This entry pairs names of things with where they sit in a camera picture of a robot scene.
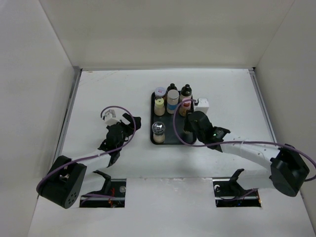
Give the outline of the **pink-cap spice bottle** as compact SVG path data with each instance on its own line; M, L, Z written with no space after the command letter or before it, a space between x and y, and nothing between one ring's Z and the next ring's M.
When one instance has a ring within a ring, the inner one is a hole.
M179 115L182 117L186 116L187 111L191 109L191 99L190 98L184 98L181 102L181 106L179 108Z

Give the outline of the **yellow-cap beige spice bottle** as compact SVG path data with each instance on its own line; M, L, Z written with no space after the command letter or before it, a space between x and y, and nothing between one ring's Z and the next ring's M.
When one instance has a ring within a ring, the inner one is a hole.
M164 99L163 98L158 98L155 100L154 113L156 116L159 116L159 117L164 115L165 106L164 106Z

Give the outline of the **clear-cap grinder bottle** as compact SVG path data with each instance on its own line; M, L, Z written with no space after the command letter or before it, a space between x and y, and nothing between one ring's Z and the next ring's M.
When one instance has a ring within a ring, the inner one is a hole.
M165 125L161 121L154 122L152 125L153 140L161 144L165 141Z

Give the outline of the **black-cap white powder bottle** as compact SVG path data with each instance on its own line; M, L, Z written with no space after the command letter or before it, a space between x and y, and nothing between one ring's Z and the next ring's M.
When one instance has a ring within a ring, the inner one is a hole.
M182 102L186 98L188 99L192 98L192 88L190 87L189 84L186 84L182 87L180 91L179 102Z

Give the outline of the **silver-lid blue-label jar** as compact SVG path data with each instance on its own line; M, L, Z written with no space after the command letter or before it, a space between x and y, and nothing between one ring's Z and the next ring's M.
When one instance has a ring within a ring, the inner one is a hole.
M179 92L176 89L168 91L167 94L167 112L174 114L179 103Z

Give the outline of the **black-cap brown spice bottle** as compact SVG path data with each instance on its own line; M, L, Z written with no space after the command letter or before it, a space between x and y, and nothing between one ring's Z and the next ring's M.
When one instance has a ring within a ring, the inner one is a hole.
M174 83L171 83L168 87L166 92L169 92L170 90L176 90L177 91L177 87L175 86Z

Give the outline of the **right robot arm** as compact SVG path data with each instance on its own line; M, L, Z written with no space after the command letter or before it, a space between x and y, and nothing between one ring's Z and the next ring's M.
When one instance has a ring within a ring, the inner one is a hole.
M236 155L265 168L263 172L254 173L246 173L243 169L236 171L229 183L234 195L241 195L246 189L274 188L294 197L310 172L293 146L249 141L228 129L213 126L201 111L187 113L184 130L193 133L207 148Z

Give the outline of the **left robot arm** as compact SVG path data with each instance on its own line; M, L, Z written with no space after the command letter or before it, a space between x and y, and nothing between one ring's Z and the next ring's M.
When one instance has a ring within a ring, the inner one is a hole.
M129 113L124 113L122 116L128 123L117 120L114 110L102 112L101 119L105 122L108 132L97 149L101 153L78 159L59 156L36 187L39 196L68 209L77 200L86 173L101 175L105 180L98 180L94 184L94 191L85 196L87 198L107 196L111 191L111 177L92 164L101 161L102 156L109 156L107 167L114 165L120 157L123 146L141 128L140 117L131 116Z

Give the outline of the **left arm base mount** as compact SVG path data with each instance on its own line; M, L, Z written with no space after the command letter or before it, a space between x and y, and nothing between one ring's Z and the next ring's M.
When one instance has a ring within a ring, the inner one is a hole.
M93 172L102 176L104 183L101 189L91 191L81 196L80 208L124 208L126 195L126 179L112 179L110 175L95 170Z

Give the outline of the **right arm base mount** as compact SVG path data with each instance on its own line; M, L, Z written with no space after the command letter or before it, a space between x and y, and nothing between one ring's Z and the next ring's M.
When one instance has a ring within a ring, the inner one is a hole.
M213 179L215 205L220 207L261 207L258 189L244 189L237 181L244 169L230 178Z

